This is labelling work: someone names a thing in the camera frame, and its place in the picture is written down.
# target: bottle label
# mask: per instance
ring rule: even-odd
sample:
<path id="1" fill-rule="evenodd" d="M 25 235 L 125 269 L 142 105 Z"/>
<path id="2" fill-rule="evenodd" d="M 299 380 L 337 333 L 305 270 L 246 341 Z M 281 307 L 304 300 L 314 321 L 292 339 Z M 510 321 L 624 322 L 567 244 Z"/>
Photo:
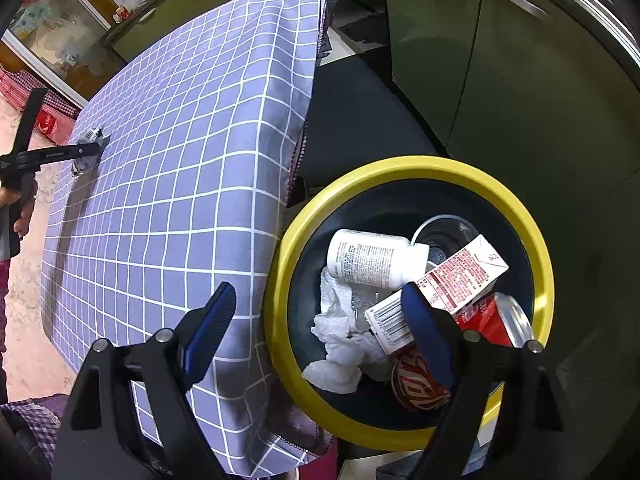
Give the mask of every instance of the bottle label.
<path id="1" fill-rule="evenodd" d="M 392 248 L 342 242 L 335 261 L 336 274 L 348 282 L 389 288 L 393 256 Z"/>

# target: person's hand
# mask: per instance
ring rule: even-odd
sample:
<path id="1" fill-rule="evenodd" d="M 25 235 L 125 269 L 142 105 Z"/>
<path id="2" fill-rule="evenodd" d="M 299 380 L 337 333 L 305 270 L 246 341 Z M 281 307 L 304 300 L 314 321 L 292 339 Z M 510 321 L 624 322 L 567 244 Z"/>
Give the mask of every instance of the person's hand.
<path id="1" fill-rule="evenodd" d="M 31 187 L 31 193 L 29 193 L 29 199 L 22 206 L 20 211 L 20 218 L 15 221 L 14 231 L 18 233 L 20 238 L 24 238 L 29 232 L 29 225 L 31 224 L 31 216 L 33 216 L 33 209 L 36 205 L 36 193 L 38 192 L 38 183 L 34 180 Z M 14 202 L 20 200 L 20 192 L 6 187 L 0 187 L 0 207 L 5 205 L 11 205 Z"/>

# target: blue gripper pad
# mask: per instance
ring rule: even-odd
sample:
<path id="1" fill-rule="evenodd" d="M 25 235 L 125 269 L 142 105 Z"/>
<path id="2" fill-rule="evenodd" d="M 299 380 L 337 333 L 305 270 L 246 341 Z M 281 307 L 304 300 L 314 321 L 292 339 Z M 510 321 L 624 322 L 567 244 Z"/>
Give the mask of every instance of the blue gripper pad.
<path id="1" fill-rule="evenodd" d="M 204 317 L 184 347 L 182 370 L 187 383 L 203 380 L 235 312 L 236 290 L 227 282 L 221 283 L 207 301 Z"/>
<path id="2" fill-rule="evenodd" d="M 448 312 L 433 308 L 415 283 L 402 288 L 400 304 L 431 375 L 451 391 L 456 381 L 454 351 L 460 328 Z"/>

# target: carton barcode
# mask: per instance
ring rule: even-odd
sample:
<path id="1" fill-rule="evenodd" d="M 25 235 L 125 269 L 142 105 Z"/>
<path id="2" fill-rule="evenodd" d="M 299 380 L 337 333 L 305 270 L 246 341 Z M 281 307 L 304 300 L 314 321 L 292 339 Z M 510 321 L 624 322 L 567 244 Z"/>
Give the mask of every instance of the carton barcode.
<path id="1" fill-rule="evenodd" d="M 412 338 L 411 331 L 404 321 L 399 295 L 391 304 L 376 312 L 375 318 L 380 329 L 385 334 L 385 338 L 392 345 L 396 345 L 404 339 L 407 339 L 407 342 L 409 342 Z"/>

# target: yellow trash can rim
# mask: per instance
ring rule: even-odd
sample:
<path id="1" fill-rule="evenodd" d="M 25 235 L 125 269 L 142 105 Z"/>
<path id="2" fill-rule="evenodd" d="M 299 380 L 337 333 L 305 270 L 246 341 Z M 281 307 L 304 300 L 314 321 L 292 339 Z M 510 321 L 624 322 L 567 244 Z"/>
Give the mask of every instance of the yellow trash can rim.
<path id="1" fill-rule="evenodd" d="M 368 426 L 328 404 L 302 378 L 294 356 L 287 325 L 290 282 L 296 263 L 313 232 L 347 200 L 387 182 L 413 178 L 442 180 L 481 196 L 511 224 L 529 258 L 534 306 L 532 328 L 538 341 L 548 341 L 554 312 L 554 279 L 551 260 L 542 234 L 522 202 L 488 174 L 462 162 L 436 156 L 400 156 L 367 164 L 340 177 L 316 195 L 296 216 L 276 252 L 267 277 L 264 296 L 264 328 L 271 362 L 294 402 L 327 431 L 360 446 L 389 451 L 423 448 L 434 428 L 396 431 Z M 482 424 L 500 409 L 502 387 L 487 400 Z"/>

